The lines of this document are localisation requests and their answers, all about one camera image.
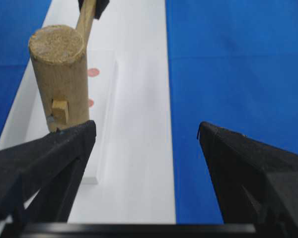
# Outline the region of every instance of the blue surface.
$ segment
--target blue surface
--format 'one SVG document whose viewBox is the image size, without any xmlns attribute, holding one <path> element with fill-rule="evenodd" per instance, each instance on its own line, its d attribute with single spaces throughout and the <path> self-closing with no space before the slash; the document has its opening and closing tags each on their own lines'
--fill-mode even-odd
<svg viewBox="0 0 298 238">
<path fill-rule="evenodd" d="M 166 13 L 177 223 L 221 223 L 199 123 L 298 153 L 298 0 L 166 0 Z"/>
<path fill-rule="evenodd" d="M 0 135 L 29 60 L 28 40 L 41 28 L 50 3 L 0 0 Z"/>
</svg>

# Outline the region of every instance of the blue fabric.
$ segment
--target blue fabric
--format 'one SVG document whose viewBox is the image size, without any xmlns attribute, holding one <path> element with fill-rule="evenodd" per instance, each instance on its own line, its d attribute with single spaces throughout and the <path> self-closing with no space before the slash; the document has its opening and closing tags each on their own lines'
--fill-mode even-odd
<svg viewBox="0 0 298 238">
<path fill-rule="evenodd" d="M 199 123 L 298 153 L 298 0 L 166 0 L 166 13 L 177 223 L 221 223 Z"/>
<path fill-rule="evenodd" d="M 41 28 L 50 3 L 0 0 L 0 135 L 29 60 L 28 40 Z"/>
</svg>

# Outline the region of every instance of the wooden cylinder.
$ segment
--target wooden cylinder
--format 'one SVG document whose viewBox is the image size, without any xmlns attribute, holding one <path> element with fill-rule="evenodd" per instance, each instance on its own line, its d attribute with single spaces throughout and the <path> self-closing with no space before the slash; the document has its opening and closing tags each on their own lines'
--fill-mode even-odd
<svg viewBox="0 0 298 238">
<path fill-rule="evenodd" d="M 29 50 L 49 131 L 89 120 L 82 34 L 65 25 L 47 26 L 33 34 Z"/>
</svg>

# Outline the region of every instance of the mallet handle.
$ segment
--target mallet handle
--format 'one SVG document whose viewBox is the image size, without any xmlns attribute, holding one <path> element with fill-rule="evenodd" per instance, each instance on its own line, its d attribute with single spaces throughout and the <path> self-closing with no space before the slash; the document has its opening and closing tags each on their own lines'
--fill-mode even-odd
<svg viewBox="0 0 298 238">
<path fill-rule="evenodd" d="M 76 25 L 76 31 L 83 36 L 85 47 L 87 47 L 91 26 L 95 16 L 96 2 L 97 0 L 84 0 Z"/>
</svg>

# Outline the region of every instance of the red dot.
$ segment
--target red dot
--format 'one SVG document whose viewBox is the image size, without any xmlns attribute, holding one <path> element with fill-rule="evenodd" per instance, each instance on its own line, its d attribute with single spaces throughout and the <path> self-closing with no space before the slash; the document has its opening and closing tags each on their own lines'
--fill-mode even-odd
<svg viewBox="0 0 298 238">
<path fill-rule="evenodd" d="M 99 75 L 99 69 L 97 69 L 97 68 L 90 68 L 87 71 L 87 74 L 88 74 L 89 77 L 96 77 L 97 75 Z"/>
<path fill-rule="evenodd" d="M 88 100 L 88 106 L 89 106 L 89 107 L 92 107 L 93 105 L 94 105 L 94 101 L 91 100 L 91 99 L 89 99 L 89 100 Z"/>
</svg>

